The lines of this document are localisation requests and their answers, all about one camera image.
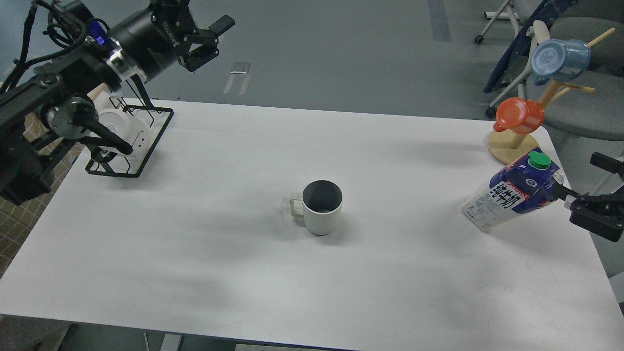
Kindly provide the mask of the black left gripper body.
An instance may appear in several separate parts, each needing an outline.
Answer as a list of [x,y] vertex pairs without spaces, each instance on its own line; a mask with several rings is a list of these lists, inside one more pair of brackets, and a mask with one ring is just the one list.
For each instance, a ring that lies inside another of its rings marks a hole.
[[178,62],[193,73],[216,58],[219,38],[200,39],[188,0],[152,0],[108,31],[107,64],[121,79],[150,81]]

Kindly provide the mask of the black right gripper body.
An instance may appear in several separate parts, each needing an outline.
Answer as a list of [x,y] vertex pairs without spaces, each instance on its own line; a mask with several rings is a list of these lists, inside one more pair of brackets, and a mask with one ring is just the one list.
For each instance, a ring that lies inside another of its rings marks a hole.
[[569,221],[611,242],[618,242],[624,228],[624,189],[602,195],[582,194],[570,205]]

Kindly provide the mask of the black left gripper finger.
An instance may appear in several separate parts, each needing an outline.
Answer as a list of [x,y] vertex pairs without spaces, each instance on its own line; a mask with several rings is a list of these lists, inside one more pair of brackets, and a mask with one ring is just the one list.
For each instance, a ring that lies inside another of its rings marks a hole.
[[210,24],[208,29],[198,29],[197,35],[200,39],[217,39],[229,29],[234,27],[234,25],[234,18],[225,14],[216,20],[216,22]]

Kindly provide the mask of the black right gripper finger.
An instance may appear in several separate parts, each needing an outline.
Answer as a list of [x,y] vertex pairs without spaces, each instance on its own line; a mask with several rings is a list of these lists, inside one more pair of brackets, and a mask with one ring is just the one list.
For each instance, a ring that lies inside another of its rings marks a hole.
[[560,199],[564,202],[574,202],[578,197],[579,193],[573,191],[572,189],[567,188],[563,184],[559,182],[553,182],[552,185],[552,194],[557,199]]
[[617,174],[620,180],[624,181],[624,160],[622,157],[609,157],[602,153],[593,153],[590,157],[590,164],[611,174]]

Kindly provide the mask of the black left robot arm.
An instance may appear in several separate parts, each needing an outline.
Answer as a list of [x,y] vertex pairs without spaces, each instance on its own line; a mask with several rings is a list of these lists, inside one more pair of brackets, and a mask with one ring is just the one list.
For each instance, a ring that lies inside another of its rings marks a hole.
[[[60,51],[27,59],[38,7],[49,13],[48,34],[59,28],[69,38]],[[101,84],[117,91],[131,79],[150,104],[144,82],[174,62],[194,72],[216,58],[235,20],[224,15],[201,29],[187,0],[152,0],[116,26],[100,23],[79,0],[31,3],[20,58],[1,87],[1,197],[14,205],[50,193],[56,165],[76,143],[134,150],[100,123],[88,93]]]

